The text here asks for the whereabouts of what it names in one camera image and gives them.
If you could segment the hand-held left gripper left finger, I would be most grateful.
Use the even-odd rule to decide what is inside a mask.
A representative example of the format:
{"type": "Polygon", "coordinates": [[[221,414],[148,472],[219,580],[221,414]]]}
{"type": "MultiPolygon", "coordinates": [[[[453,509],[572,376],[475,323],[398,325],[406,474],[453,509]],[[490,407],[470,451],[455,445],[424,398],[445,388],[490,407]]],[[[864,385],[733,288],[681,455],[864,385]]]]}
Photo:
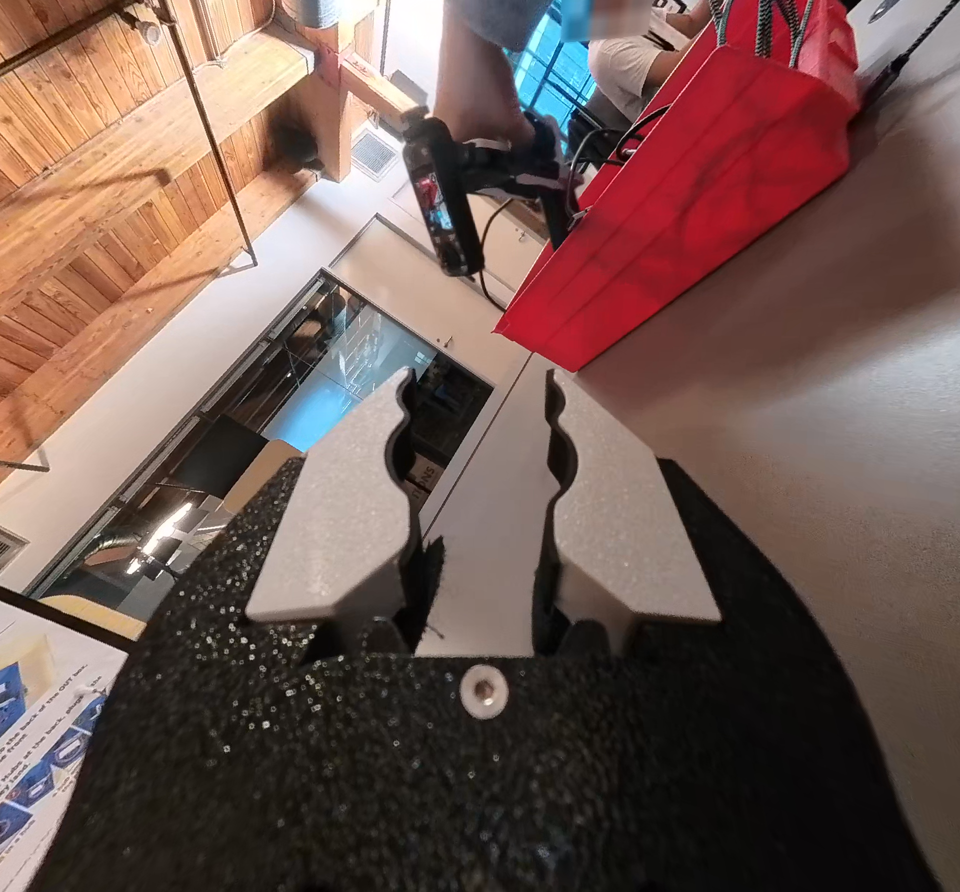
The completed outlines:
{"type": "Polygon", "coordinates": [[[404,486],[416,392],[415,370],[397,370],[307,451],[249,621],[316,626],[320,654],[415,653],[443,566],[404,486]]]}

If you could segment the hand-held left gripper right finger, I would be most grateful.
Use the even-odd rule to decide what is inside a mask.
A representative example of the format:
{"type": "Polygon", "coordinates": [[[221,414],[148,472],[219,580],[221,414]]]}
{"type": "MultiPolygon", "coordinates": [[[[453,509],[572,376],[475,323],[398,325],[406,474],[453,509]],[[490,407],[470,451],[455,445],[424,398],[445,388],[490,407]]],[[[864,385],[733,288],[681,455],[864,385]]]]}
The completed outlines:
{"type": "Polygon", "coordinates": [[[653,622],[722,612],[654,452],[563,370],[548,370],[545,509],[534,574],[534,655],[624,656],[653,622]]]}

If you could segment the red plastic bin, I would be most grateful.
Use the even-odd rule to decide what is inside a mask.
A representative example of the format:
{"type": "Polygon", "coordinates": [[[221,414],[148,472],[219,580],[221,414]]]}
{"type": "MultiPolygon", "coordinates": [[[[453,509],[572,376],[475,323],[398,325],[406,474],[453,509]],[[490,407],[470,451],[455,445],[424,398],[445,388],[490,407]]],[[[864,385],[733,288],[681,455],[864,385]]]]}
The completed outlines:
{"type": "Polygon", "coordinates": [[[813,0],[798,58],[783,17],[755,54],[759,0],[728,0],[684,51],[622,166],[582,191],[582,219],[547,245],[494,332],[584,368],[842,178],[859,111],[858,52],[839,0],[813,0]]]}

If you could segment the person's right forearm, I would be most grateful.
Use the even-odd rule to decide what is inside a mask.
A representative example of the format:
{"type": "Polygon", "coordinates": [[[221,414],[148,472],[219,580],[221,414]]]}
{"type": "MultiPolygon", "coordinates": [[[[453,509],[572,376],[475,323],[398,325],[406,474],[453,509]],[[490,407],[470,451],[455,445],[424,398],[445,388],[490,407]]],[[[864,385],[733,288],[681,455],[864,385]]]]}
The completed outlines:
{"type": "Polygon", "coordinates": [[[534,142],[506,51],[522,52],[552,2],[442,0],[434,114],[455,141],[534,142]]]}

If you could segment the large framed glass window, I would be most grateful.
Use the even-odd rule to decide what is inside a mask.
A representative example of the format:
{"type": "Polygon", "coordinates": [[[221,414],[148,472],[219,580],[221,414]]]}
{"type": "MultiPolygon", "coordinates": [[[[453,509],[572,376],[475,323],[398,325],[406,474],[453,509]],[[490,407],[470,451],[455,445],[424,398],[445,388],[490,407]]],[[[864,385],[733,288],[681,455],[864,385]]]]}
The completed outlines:
{"type": "Polygon", "coordinates": [[[305,454],[402,369],[414,373],[422,506],[494,393],[480,375],[342,285],[316,279],[50,562],[28,597],[78,597],[140,621],[240,509],[273,454],[305,454]]]}

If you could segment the wooden sign board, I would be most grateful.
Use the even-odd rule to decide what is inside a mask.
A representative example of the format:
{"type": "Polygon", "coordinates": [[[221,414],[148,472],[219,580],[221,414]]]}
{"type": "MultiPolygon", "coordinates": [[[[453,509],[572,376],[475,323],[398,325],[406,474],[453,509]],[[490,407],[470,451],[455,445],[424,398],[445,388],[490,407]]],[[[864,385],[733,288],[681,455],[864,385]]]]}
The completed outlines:
{"type": "Polygon", "coordinates": [[[78,595],[46,595],[39,602],[130,641],[139,640],[146,628],[140,619],[78,595]]]}

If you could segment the printed instruction sheet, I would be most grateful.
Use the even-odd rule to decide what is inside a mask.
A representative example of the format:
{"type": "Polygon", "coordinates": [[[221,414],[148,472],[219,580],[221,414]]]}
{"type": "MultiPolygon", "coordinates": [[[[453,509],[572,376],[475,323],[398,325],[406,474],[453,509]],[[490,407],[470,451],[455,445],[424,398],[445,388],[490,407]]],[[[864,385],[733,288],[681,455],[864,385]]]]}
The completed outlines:
{"type": "Polygon", "coordinates": [[[27,890],[59,829],[127,658],[118,641],[1,610],[1,889],[27,890]]]}

